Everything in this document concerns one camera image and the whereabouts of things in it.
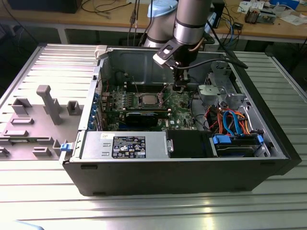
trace computer case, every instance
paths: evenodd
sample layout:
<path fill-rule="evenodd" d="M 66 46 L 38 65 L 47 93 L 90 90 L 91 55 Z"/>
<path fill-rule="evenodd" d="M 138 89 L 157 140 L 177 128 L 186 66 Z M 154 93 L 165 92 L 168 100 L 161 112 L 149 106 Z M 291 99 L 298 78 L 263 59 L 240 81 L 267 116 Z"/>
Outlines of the computer case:
<path fill-rule="evenodd" d="M 8 0 L 13 10 L 76 13 L 82 0 Z"/>

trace box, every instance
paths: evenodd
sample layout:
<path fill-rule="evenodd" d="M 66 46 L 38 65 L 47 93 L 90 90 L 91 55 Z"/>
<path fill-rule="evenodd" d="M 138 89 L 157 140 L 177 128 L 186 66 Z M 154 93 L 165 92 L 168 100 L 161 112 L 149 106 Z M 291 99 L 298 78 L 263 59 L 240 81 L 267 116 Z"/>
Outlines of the box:
<path fill-rule="evenodd" d="M 286 5 L 291 7 L 293 10 L 299 5 L 299 0 L 270 0 L 270 4 L 276 5 L 279 2 L 280 5 Z"/>
<path fill-rule="evenodd" d="M 82 0 L 8 0 L 13 10 L 76 13 Z"/>

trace floor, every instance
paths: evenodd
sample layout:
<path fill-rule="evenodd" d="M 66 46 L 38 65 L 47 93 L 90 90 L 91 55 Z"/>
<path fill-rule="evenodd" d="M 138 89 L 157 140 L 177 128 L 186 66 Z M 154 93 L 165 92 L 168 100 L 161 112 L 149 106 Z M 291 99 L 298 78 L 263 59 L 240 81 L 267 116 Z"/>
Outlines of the floor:
<path fill-rule="evenodd" d="M 26 63 L 31 53 L 36 48 L 36 43 L 22 28 L 15 28 L 14 37 L 7 36 L 0 27 L 0 95 L 13 81 L 22 66 Z M 55 29 L 27 27 L 27 30 L 40 43 L 60 43 L 58 33 Z M 127 33 L 121 32 L 95 32 L 87 30 L 68 30 L 69 39 L 72 44 L 104 44 L 118 46 L 126 42 Z M 272 53 L 286 70 L 289 70 L 298 59 L 297 44 L 266 43 L 249 41 L 246 51 Z M 292 77 L 298 82 L 304 91 L 307 90 L 306 72 L 307 57 L 300 57 L 297 67 L 291 72 Z"/>

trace metal table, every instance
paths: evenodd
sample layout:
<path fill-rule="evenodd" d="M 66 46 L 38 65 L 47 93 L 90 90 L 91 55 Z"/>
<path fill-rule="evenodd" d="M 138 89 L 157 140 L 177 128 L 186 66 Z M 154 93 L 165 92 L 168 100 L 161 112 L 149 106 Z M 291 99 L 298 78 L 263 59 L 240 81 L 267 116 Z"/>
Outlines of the metal table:
<path fill-rule="evenodd" d="M 94 46 L 60 45 L 58 50 L 62 55 L 74 53 L 75 60 L 59 61 L 58 54 L 45 57 L 47 49 L 37 48 L 1 98 L 1 119 L 11 110 L 10 98 L 31 79 L 29 74 L 34 68 L 70 66 L 75 75 L 83 68 L 94 69 L 94 55 L 85 59 L 86 52 L 94 50 Z M 22 220 L 46 230 L 306 228 L 307 96 L 275 58 L 264 53 L 236 54 L 249 66 L 248 75 L 303 160 L 288 174 L 271 177 L 252 192 L 85 197 L 58 161 L 0 161 L 1 218 Z M 36 79 L 53 81 L 47 76 Z M 75 85 L 86 87 L 88 83 Z"/>

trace green circuit board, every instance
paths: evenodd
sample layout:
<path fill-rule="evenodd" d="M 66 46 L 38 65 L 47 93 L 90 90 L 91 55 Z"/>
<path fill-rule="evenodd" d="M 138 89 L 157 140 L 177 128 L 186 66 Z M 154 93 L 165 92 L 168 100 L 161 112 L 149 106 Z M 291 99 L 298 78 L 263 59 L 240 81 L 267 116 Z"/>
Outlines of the green circuit board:
<path fill-rule="evenodd" d="M 130 112 L 152 112 L 162 115 L 159 118 L 157 126 L 142 129 L 142 131 L 163 131 L 163 130 L 195 130 L 189 104 L 189 92 L 178 93 L 167 87 L 162 98 L 162 105 L 155 110 L 152 105 L 142 104 L 141 98 L 146 97 L 147 101 L 155 97 L 158 93 L 153 92 L 127 92 L 124 87 L 111 87 L 107 106 L 104 113 L 107 115 L 107 129 L 109 131 L 120 131 L 125 126 L 125 114 Z M 129 131 L 140 131 L 139 129 L 129 128 Z"/>

